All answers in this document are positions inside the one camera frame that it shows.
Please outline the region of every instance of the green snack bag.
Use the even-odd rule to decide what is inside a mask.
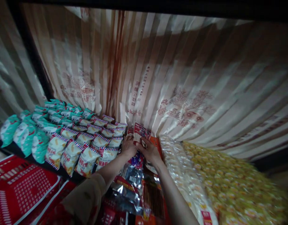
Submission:
[[[67,108],[68,108],[69,110],[74,110],[74,109],[76,108],[76,106],[68,103],[68,104],[67,104]]]
[[[45,154],[49,144],[49,137],[41,130],[38,130],[37,133],[33,136],[32,141],[32,156],[35,161],[40,164],[45,162]]]
[[[65,101],[62,101],[62,100],[50,99],[50,101],[51,101],[52,103],[54,103],[54,104],[63,105],[63,106],[66,105]]]
[[[45,107],[46,108],[55,108],[57,104],[52,103],[52,102],[45,102]]]
[[[31,118],[32,117],[32,113],[29,112],[29,110],[23,110],[20,114],[20,119],[24,120],[25,118]]]
[[[81,109],[79,106],[77,106],[77,107],[75,108],[74,113],[75,113],[75,114],[78,114],[78,115],[82,115],[82,114],[83,114],[83,111],[82,111],[82,109]]]
[[[17,115],[12,115],[7,118],[0,129],[0,137],[3,141],[3,145],[1,147],[6,147],[13,141],[13,136],[20,123],[21,122]]]
[[[93,113],[91,110],[89,109],[85,109],[82,116],[87,119],[87,120],[90,120],[92,118],[92,116],[95,115],[95,113]]]
[[[50,108],[49,110],[48,110],[48,114],[60,114],[61,113],[61,111],[60,110],[57,110],[57,109],[52,109],[52,108]]]
[[[44,108],[44,107],[40,107],[40,106],[36,105],[34,111],[35,112],[47,113],[48,112],[48,108]]]
[[[24,153],[25,157],[27,157],[31,154],[33,137],[37,133],[37,128],[33,121],[30,119],[25,121],[25,123],[28,125],[28,127],[23,131],[21,135],[20,144],[22,152]]]
[[[59,114],[52,114],[49,116],[49,119],[51,120],[52,123],[62,124],[63,117]]]

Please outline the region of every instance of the black shelf frame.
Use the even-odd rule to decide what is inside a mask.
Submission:
[[[27,50],[28,57],[32,63],[35,73],[43,87],[47,99],[53,98],[52,88],[49,85],[47,73],[43,67],[42,61],[35,47],[32,35],[28,28],[26,19],[21,10],[21,3],[36,4],[53,4],[64,6],[80,6],[90,8],[117,9],[126,11],[152,12],[152,13],[169,13],[180,15],[194,15],[205,17],[219,17],[245,20],[258,20],[268,22],[288,23],[288,2],[284,1],[259,1],[259,0],[234,0],[234,1],[214,1],[214,0],[6,0],[10,13],[15,21],[16,27],[23,40]],[[24,158],[24,154],[20,148],[13,142],[0,151],[7,154],[16,154]],[[26,158],[27,161],[38,164],[32,156]],[[274,153],[264,159],[254,162],[260,171],[265,171],[268,164],[271,167],[281,165],[288,162],[288,148]],[[58,175],[68,178],[75,183],[81,182],[82,176],[73,175],[69,177],[61,168],[56,171],[48,163],[40,164],[40,166],[57,173]]]

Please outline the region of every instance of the plastic bag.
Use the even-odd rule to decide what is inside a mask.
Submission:
[[[48,143],[49,137],[41,130],[38,130],[33,136],[31,152],[35,161],[40,164],[45,162],[45,154],[48,148]]]
[[[3,124],[0,129],[0,137],[3,141],[3,145],[1,147],[8,146],[13,141],[13,136],[20,125],[20,120],[17,115],[10,116]]]
[[[68,139],[57,133],[52,134],[50,138],[45,155],[45,161],[52,165],[56,170],[59,170],[60,168],[60,159],[63,155],[67,142]]]
[[[70,177],[73,175],[78,157],[83,150],[84,148],[82,145],[78,144],[72,138],[69,140],[60,162]]]

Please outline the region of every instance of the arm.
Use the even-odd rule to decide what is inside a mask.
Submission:
[[[137,147],[143,153],[145,158],[152,163],[157,171],[172,224],[199,225],[195,215],[192,213],[187,202],[182,197],[171,178],[157,148],[147,139],[142,138],[142,140],[147,144],[147,148],[145,149],[139,143],[137,143]]]
[[[115,177],[119,174],[125,163],[137,153],[137,147],[133,144],[133,137],[127,136],[122,144],[122,153],[113,161],[102,167],[96,173],[99,173],[106,184],[106,190],[109,188]]]

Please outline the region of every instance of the white snack bag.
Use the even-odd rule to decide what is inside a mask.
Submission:
[[[123,137],[112,137],[109,139],[110,143],[108,145],[109,148],[118,148],[123,141]]]
[[[78,132],[68,127],[63,127],[62,130],[60,131],[60,135],[67,139],[71,139],[71,138],[75,139],[76,136],[78,135]]]
[[[62,157],[65,146],[67,145],[68,139],[63,136],[54,133],[50,138],[47,152],[45,155],[45,161],[52,165],[56,170],[59,170],[60,159]]]
[[[92,148],[106,147],[109,144],[110,140],[106,137],[103,137],[100,134],[96,134],[94,140],[91,143]]]
[[[90,123],[87,124],[87,128],[88,128],[88,133],[90,133],[90,134],[99,133],[103,129],[102,127],[95,126],[95,125],[92,125]]]
[[[88,133],[85,133],[85,132],[79,132],[79,134],[77,135],[76,137],[76,142],[78,144],[82,144],[84,142],[86,142],[88,145],[90,144],[90,142],[95,138],[95,136],[93,135],[90,135]]]
[[[82,151],[83,146],[71,138],[60,160],[60,163],[70,177],[73,175],[75,165]]]
[[[83,148],[84,150],[79,157],[75,171],[80,175],[89,178],[100,154],[98,149],[89,147],[87,143],[84,143]]]

